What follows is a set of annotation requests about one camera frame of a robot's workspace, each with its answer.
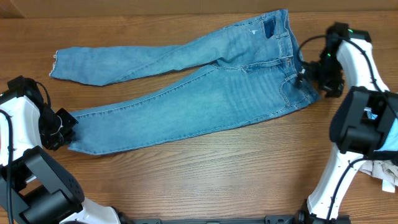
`seam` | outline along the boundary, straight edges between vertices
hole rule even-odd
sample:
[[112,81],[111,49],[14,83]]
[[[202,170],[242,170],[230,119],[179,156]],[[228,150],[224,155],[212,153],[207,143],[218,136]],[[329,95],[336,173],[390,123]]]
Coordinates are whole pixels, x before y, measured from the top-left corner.
[[222,31],[222,30],[229,29],[230,27],[250,26],[251,24],[253,24],[253,23],[255,23],[255,22],[258,22],[258,21],[261,21],[261,20],[264,20],[265,18],[267,18],[267,17],[269,17],[269,16],[271,16],[271,15],[268,15],[268,16],[265,16],[265,17],[259,17],[259,18],[257,18],[256,20],[251,21],[251,22],[248,23],[248,24],[231,25],[231,26],[226,26],[226,27],[224,27],[224,28],[222,28],[222,29],[213,31],[213,32],[211,32],[211,33],[209,33],[209,34],[207,34],[207,35],[204,35],[204,36],[202,36],[202,37],[199,37],[199,38],[197,38],[197,39],[195,39],[195,40],[193,40],[193,41],[191,41],[191,42],[189,42],[189,43],[186,43],[186,44],[184,44],[184,45],[181,45],[181,46],[177,47],[176,49],[173,49],[173,50],[171,50],[170,52],[167,52],[166,54],[163,54],[162,56],[160,56],[158,59],[154,60],[153,62],[147,63],[147,64],[145,64],[145,65],[143,65],[143,66],[141,66],[141,67],[139,67],[139,68],[133,69],[133,70],[127,72],[127,74],[125,74],[125,75],[121,75],[119,78],[115,79],[115,81],[113,81],[113,82],[111,82],[111,83],[116,83],[116,82],[120,81],[122,78],[124,78],[124,77],[126,77],[126,76],[128,76],[128,75],[131,75],[131,74],[134,73],[134,72],[138,72],[139,70],[142,70],[142,69],[144,69],[144,68],[146,68],[146,67],[148,67],[148,66],[150,66],[150,65],[152,65],[152,64],[154,64],[154,63],[157,63],[159,60],[162,60],[162,59],[165,58],[166,56],[169,56],[170,54],[174,54],[174,53],[175,53],[176,51],[178,51],[178,50],[185,49],[186,47],[191,46],[192,44],[196,43],[198,40],[202,40],[202,39],[204,39],[205,37],[208,37],[209,35],[216,34],[216,33],[220,32],[220,31]]
[[237,70],[237,69],[244,68],[244,67],[251,66],[251,65],[273,63],[273,62],[276,62],[278,60],[280,60],[281,63],[282,63],[282,59],[289,58],[289,57],[292,57],[292,56],[280,57],[278,59],[275,59],[275,60],[272,60],[272,61],[269,61],[269,62],[256,62],[256,63],[246,64],[246,65],[241,65],[241,66],[238,66],[238,67],[224,67],[224,66],[221,66],[221,65],[213,65],[213,66],[216,67],[216,68]]
[[213,66],[215,69],[219,69],[219,67],[217,65],[215,65],[214,63],[211,63],[210,65]]
[[[295,106],[295,105],[297,105],[297,104],[300,104],[303,100],[304,100],[304,99],[298,101],[297,103],[295,103],[295,104],[293,104],[293,105]],[[255,120],[259,120],[259,119],[261,119],[261,118],[266,118],[266,117],[272,116],[272,115],[274,115],[274,114],[276,114],[276,113],[280,113],[280,112],[283,111],[283,110],[289,109],[291,106],[286,106],[285,108],[282,108],[282,109],[280,109],[280,110],[277,110],[277,111],[275,111],[275,112],[272,112],[272,113],[269,113],[269,114],[266,114],[266,115],[258,116],[258,117],[256,117],[256,118],[250,119],[249,121],[242,121],[242,122],[240,122],[240,123],[236,123],[236,124],[232,124],[232,125],[227,125],[227,126],[222,126],[222,127],[218,127],[218,128],[213,128],[213,129],[210,129],[210,130],[207,130],[207,131],[200,131],[200,132],[195,133],[195,134],[190,134],[190,135],[188,135],[188,136],[184,136],[184,139],[185,139],[185,138],[195,137],[195,136],[197,136],[197,135],[199,135],[199,134],[208,133],[208,132],[210,132],[210,131],[215,131],[215,130],[218,130],[218,129],[232,128],[232,127],[234,127],[234,126],[236,126],[236,125],[241,125],[241,124],[245,124],[245,123],[251,123],[251,122],[253,122],[253,121],[255,121]],[[110,152],[106,152],[106,153],[107,153],[107,154],[110,154],[110,153],[115,153],[115,152],[122,152],[122,151],[127,151],[127,150],[133,150],[133,149],[138,149],[138,148],[143,148],[143,147],[154,146],[154,145],[157,145],[157,144],[162,144],[162,143],[165,143],[165,142],[177,141],[177,140],[182,140],[182,138],[181,138],[181,137],[178,137],[178,138],[173,138],[173,139],[168,139],[168,140],[163,140],[163,141],[157,141],[157,142],[150,143],[150,144],[146,144],[146,145],[139,146],[139,147],[127,147],[127,148],[124,148],[124,149],[118,149],[118,150],[110,151]],[[78,151],[78,152],[89,153],[89,154],[92,154],[92,155],[101,155],[100,152],[99,152],[99,153],[92,153],[92,152],[90,152],[90,151],[86,151],[86,150],[82,150],[82,149],[77,149],[77,148],[72,148],[72,147],[69,147],[69,149],[74,150],[74,151]]]
[[77,115],[77,116],[74,116],[74,117],[75,117],[75,118],[79,118],[79,117],[81,117],[81,116],[85,116],[85,115],[89,115],[89,114],[96,114],[96,113],[102,113],[102,112],[105,112],[105,111],[113,111],[113,110],[123,109],[123,108],[127,108],[128,106],[133,106],[133,105],[136,105],[136,104],[139,104],[139,103],[142,103],[142,102],[145,102],[145,101],[148,101],[148,100],[157,98],[157,97],[160,96],[160,95],[164,95],[164,94],[166,94],[166,93],[168,93],[168,92],[170,92],[170,91],[172,91],[172,90],[177,89],[177,88],[180,87],[180,86],[184,86],[184,85],[187,84],[187,83],[190,83],[190,82],[192,82],[192,81],[194,81],[194,80],[196,80],[196,79],[199,79],[199,78],[201,78],[202,76],[207,75],[207,74],[209,74],[210,72],[212,72],[212,71],[214,71],[214,70],[216,70],[216,69],[212,69],[212,70],[210,70],[210,71],[208,71],[208,72],[206,72],[206,73],[204,73],[204,74],[202,74],[202,75],[200,75],[200,76],[198,76],[198,77],[192,78],[192,79],[190,79],[190,80],[188,80],[188,81],[186,81],[186,82],[184,82],[184,83],[182,83],[182,84],[179,84],[178,86],[176,86],[176,87],[174,87],[174,88],[171,88],[171,89],[169,89],[169,90],[167,90],[167,91],[165,91],[165,92],[159,93],[158,95],[152,96],[152,97],[150,97],[150,98],[148,98],[148,99],[141,100],[141,101],[139,101],[139,102],[137,102],[137,103],[132,103],[132,104],[130,104],[130,105],[120,106],[120,107],[118,107],[118,108],[112,108],[112,109],[103,110],[103,111],[95,111],[95,112],[92,112],[92,113],[85,113],[85,114]]
[[244,69],[244,68],[241,68],[241,70],[246,74],[246,75],[248,75],[249,74],[249,72],[248,71],[246,71],[246,69]]
[[284,19],[284,28],[285,28],[285,33],[286,34],[289,34],[289,30],[288,29],[286,29],[286,17],[287,17],[287,12],[285,13],[285,19]]
[[279,26],[277,25],[278,21],[280,20],[279,19],[279,11],[276,11],[276,13],[275,13],[275,20],[276,20],[275,26],[277,29],[277,33],[280,34]]
[[[282,50],[282,44],[280,43],[280,38],[278,38],[277,40],[278,40],[278,43],[279,43],[279,52],[280,52],[280,56],[281,56],[281,58],[282,58],[283,55],[284,55],[284,52],[283,52],[283,50]],[[285,65],[283,65],[282,68],[284,69],[284,73],[285,73],[285,75],[286,75]]]
[[285,36],[287,36],[287,35],[289,35],[289,33],[288,33],[288,32],[284,32],[284,33],[281,34],[281,35],[275,35],[275,36],[276,36],[276,38],[281,38],[281,37],[285,37]]
[[261,32],[262,32],[262,36],[265,38],[265,39],[267,39],[267,36],[266,36],[266,27],[265,27],[265,25],[264,25],[264,21],[262,22],[262,24],[261,24]]
[[[288,29],[288,30],[292,30],[292,29],[290,28],[289,17],[287,16],[286,19],[287,19],[287,23],[289,24],[289,29]],[[296,40],[296,37],[295,37],[294,34],[293,34],[293,31],[292,31],[292,35],[293,35],[294,40],[295,40],[296,43],[297,43],[297,40]],[[293,47],[294,47],[294,46],[293,46],[293,43],[292,43],[292,38],[291,38],[290,33],[289,33],[289,41],[290,41],[290,45],[292,46],[292,55],[293,55],[292,66],[293,66],[293,71],[295,72],[295,75],[297,76],[297,69],[296,69],[296,66],[295,66],[295,64],[294,64],[294,57],[297,57],[297,55],[294,55],[294,51],[293,51]],[[311,103],[310,97],[309,97],[301,88],[297,88],[297,89],[300,90],[301,93],[303,93],[303,95],[304,95],[304,97],[307,99],[308,103]]]
[[286,106],[290,106],[289,99],[286,97],[285,93],[283,92],[283,87],[284,87],[284,85],[285,85],[286,82],[288,82],[288,80],[286,80],[286,78],[285,78],[285,81],[283,81],[283,82],[280,84],[279,93],[280,93],[280,95],[284,98],[285,103],[286,103]]
[[292,80],[292,79],[295,78],[295,77],[297,77],[297,73],[295,73],[295,74],[293,74],[293,75],[291,75],[291,76],[289,76],[289,77],[286,77],[286,78],[285,78],[285,81],[290,81],[290,80]]

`frayed hem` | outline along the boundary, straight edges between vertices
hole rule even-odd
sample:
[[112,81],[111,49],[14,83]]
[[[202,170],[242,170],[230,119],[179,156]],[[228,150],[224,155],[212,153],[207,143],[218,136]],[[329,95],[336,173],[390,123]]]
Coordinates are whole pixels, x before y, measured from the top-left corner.
[[54,55],[55,61],[54,61],[54,63],[52,64],[52,70],[51,70],[51,72],[49,73],[49,76],[51,76],[51,74],[54,72],[55,66],[57,65],[57,54],[58,54],[58,50],[55,52],[55,55]]

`jeans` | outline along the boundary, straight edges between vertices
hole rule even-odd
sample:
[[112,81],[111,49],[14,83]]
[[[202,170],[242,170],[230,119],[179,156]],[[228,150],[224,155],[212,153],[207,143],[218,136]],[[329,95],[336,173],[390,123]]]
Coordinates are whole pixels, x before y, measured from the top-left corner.
[[308,106],[319,95],[306,81],[296,85],[297,49],[288,12],[279,10],[185,45],[59,50],[50,76],[103,86],[203,65],[153,94],[73,112],[79,123],[70,149],[108,154],[238,128]]

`wooden table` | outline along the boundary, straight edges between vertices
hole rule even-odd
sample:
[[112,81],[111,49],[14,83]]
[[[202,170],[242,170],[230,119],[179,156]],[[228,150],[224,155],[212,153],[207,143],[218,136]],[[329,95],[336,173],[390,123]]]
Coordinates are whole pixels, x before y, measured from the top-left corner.
[[[53,108],[69,111],[152,93],[192,70],[93,87],[49,77],[56,50],[72,46],[184,44],[255,14],[0,20],[0,91],[19,75],[42,82]],[[368,30],[374,59],[389,88],[398,91],[398,12],[291,13],[299,42],[324,34],[335,21]],[[307,45],[317,59],[323,41]],[[111,156],[66,147],[49,152],[79,181],[85,195],[131,218],[236,218],[290,214],[317,185],[329,158],[328,128],[340,99],[321,100],[296,113],[230,131],[207,134]],[[381,181],[359,173],[341,214],[353,223],[398,223],[398,197]],[[0,213],[6,223],[6,213]]]

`cable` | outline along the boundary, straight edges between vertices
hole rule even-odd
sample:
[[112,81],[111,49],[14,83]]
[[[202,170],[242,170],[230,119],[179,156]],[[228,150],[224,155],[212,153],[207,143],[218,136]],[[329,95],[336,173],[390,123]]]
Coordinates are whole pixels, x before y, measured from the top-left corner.
[[7,212],[8,212],[8,222],[14,224],[14,218],[12,217],[12,202],[11,202],[11,164],[12,156],[14,153],[13,142],[12,142],[12,123],[11,117],[4,110],[0,110],[8,122],[8,169],[7,169]]
[[329,207],[329,211],[328,211],[328,216],[326,218],[326,220],[328,220],[329,223],[330,223],[331,211],[333,210],[333,205],[335,204],[337,192],[338,192],[338,189],[340,188],[341,183],[343,182],[344,177],[346,176],[348,171],[354,166],[355,163],[361,162],[361,161],[365,161],[365,160],[367,160],[367,159],[364,157],[364,158],[361,158],[361,159],[356,159],[353,162],[350,162],[350,164],[348,164],[348,167],[346,168],[346,170],[344,170],[343,174],[341,175],[340,180],[338,181],[337,186],[335,188],[335,192],[333,193],[333,196],[331,198],[330,207]]
[[47,97],[47,104],[49,105],[49,108],[51,108],[51,99],[47,89],[44,87],[44,85],[41,82],[36,82],[36,83],[43,87],[45,95]]
[[310,41],[313,41],[313,40],[316,40],[316,39],[327,38],[327,37],[328,37],[327,35],[317,35],[317,36],[310,37],[310,38],[308,38],[307,40],[305,40],[305,41],[298,47],[298,50],[297,50],[297,58],[298,58],[299,62],[300,62],[301,64],[304,64],[304,65],[309,65],[308,62],[301,60],[301,57],[300,57],[301,48],[303,48],[304,45],[305,45],[306,43],[308,43],[308,42],[310,42]]
[[372,79],[372,83],[374,85],[374,88],[380,93],[380,95],[382,96],[383,100],[387,103],[387,106],[390,108],[390,110],[392,111],[392,114],[398,119],[398,114],[397,112],[393,109],[393,107],[391,106],[391,104],[388,102],[387,97],[384,95],[383,91],[380,89],[380,87],[377,85],[377,81],[376,78],[374,77],[373,74],[373,68],[372,68],[372,64],[371,61],[369,59],[369,57],[366,55],[366,52],[360,47],[358,46],[358,44],[355,44],[352,40],[350,40],[349,38],[346,37],[340,37],[340,36],[335,36],[335,35],[318,35],[315,37],[311,37],[309,39],[307,39],[306,41],[304,41],[299,47],[298,47],[298,51],[297,51],[297,58],[298,60],[304,64],[304,65],[309,65],[308,62],[305,62],[303,60],[301,60],[300,58],[300,52],[301,52],[301,48],[308,42],[310,42],[311,40],[315,40],[315,39],[320,39],[320,38],[326,38],[326,37],[330,37],[330,38],[336,38],[339,40],[343,40],[346,41],[347,43],[350,43],[352,46],[354,46],[355,48],[357,48],[361,54],[363,55],[363,57],[365,58],[366,62],[368,63],[368,67],[369,67],[369,71],[371,74],[371,79]]

